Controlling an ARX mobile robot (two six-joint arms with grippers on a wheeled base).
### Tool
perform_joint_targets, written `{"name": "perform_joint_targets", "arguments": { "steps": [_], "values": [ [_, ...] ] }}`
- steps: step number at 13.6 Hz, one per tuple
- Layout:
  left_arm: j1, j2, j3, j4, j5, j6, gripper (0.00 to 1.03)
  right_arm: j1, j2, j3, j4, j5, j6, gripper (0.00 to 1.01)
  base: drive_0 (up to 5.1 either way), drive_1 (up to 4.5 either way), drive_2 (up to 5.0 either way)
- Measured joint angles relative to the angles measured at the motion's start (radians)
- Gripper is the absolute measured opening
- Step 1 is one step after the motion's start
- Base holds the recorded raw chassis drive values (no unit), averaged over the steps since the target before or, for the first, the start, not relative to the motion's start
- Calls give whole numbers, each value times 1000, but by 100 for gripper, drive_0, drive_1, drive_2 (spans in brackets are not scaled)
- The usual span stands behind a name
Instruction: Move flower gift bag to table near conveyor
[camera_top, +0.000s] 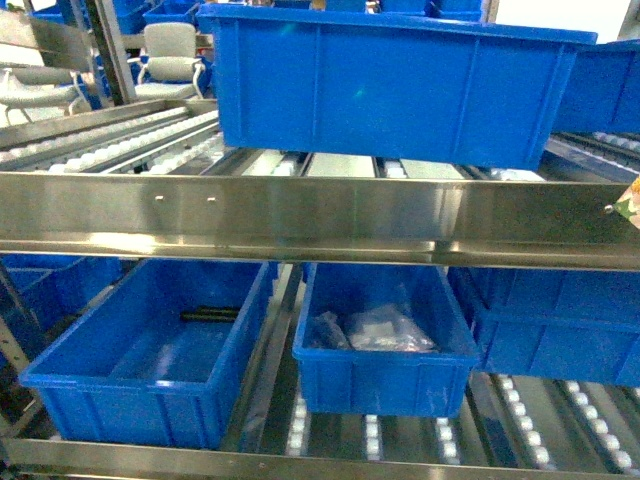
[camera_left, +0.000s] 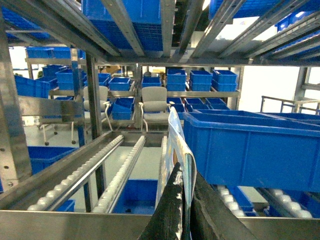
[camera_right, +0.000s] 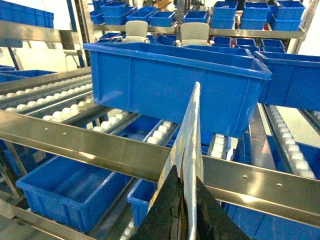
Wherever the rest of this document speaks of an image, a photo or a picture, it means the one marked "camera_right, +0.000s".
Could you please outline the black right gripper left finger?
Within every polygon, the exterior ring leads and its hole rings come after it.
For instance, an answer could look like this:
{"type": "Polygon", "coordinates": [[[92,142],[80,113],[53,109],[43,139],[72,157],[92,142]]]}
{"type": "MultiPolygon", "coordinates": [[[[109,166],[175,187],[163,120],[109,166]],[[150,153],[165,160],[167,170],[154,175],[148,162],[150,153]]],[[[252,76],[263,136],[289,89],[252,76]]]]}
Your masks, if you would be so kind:
{"type": "Polygon", "coordinates": [[[173,165],[146,217],[131,240],[179,240],[183,185],[173,165]]]}

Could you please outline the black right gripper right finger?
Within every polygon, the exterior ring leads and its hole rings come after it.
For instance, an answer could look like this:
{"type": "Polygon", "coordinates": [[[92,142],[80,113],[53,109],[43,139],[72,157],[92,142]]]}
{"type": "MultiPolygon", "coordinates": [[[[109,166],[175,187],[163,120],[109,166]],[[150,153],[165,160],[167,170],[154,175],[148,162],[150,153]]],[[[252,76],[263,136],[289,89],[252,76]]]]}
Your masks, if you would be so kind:
{"type": "Polygon", "coordinates": [[[249,240],[203,182],[196,179],[198,240],[249,240]]]}

